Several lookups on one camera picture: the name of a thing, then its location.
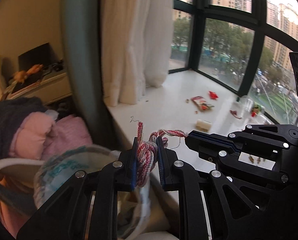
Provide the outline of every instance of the knotted rope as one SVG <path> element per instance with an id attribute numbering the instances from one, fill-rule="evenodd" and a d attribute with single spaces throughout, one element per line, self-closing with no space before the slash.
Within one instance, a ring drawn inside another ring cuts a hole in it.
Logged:
<path id="1" fill-rule="evenodd" d="M 157 138 L 159 136 L 177 136 L 177 137 L 187 137 L 182 131 L 179 130 L 158 130 L 153 132 L 150 135 L 149 141 L 142 140 L 142 131 L 143 123 L 139 121 L 138 123 L 138 150 L 137 150 L 137 159 L 138 159 L 138 171 L 137 171 L 137 186 L 143 187 L 148 178 L 150 172 L 155 167 L 158 156 L 158 146 Z M 168 138 L 162 138 L 163 147 L 168 147 Z"/>

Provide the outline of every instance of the snack wrapper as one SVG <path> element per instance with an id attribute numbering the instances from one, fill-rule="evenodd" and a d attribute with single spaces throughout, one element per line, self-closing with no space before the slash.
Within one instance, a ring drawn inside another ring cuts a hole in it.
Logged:
<path id="1" fill-rule="evenodd" d="M 200 111 L 208 110 L 214 107 L 213 105 L 208 104 L 206 99 L 203 98 L 202 96 L 191 98 L 191 100 L 197 105 Z"/>

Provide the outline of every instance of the dark gray blanket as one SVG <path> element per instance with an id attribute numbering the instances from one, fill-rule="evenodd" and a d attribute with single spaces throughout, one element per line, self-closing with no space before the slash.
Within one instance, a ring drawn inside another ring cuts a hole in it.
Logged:
<path id="1" fill-rule="evenodd" d="M 7 158 L 14 134 L 32 112 L 45 112 L 41 99 L 17 98 L 0 101 L 0 159 Z"/>

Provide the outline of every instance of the screw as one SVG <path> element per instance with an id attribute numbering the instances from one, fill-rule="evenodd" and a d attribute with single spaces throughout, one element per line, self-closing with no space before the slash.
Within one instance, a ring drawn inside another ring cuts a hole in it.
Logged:
<path id="1" fill-rule="evenodd" d="M 214 170 L 214 171 L 211 172 L 211 175 L 214 176 L 214 177 L 216 177 L 216 178 L 218 178 L 218 177 L 221 176 L 221 173 L 220 173 L 220 171 Z"/>
<path id="2" fill-rule="evenodd" d="M 176 167 L 182 167 L 184 165 L 184 163 L 182 161 L 175 161 L 173 163 Z"/>
<path id="3" fill-rule="evenodd" d="M 287 176 L 287 175 L 282 175 L 282 176 L 281 176 L 281 181 L 282 181 L 283 183 L 286 183 L 286 182 L 288 181 L 288 176 Z"/>
<path id="4" fill-rule="evenodd" d="M 113 167 L 115 167 L 115 168 L 120 168 L 120 167 L 122 166 L 122 162 L 120 162 L 120 161 L 115 161 L 115 162 L 112 163 L 112 165 L 113 165 Z"/>
<path id="5" fill-rule="evenodd" d="M 219 152 L 219 156 L 221 156 L 221 157 L 225 157 L 226 155 L 227 155 L 226 151 L 220 151 Z"/>
<path id="6" fill-rule="evenodd" d="M 84 171 L 77 171 L 76 172 L 76 177 L 79 179 L 79 178 L 83 178 L 85 175 L 85 172 Z"/>

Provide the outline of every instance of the pink pillow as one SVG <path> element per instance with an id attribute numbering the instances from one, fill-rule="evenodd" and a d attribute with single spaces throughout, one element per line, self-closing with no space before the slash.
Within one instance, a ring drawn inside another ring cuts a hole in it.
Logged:
<path id="1" fill-rule="evenodd" d="M 44 141 L 55 121 L 51 116 L 34 112 L 28 115 L 13 137 L 10 153 L 12 157 L 40 160 Z"/>

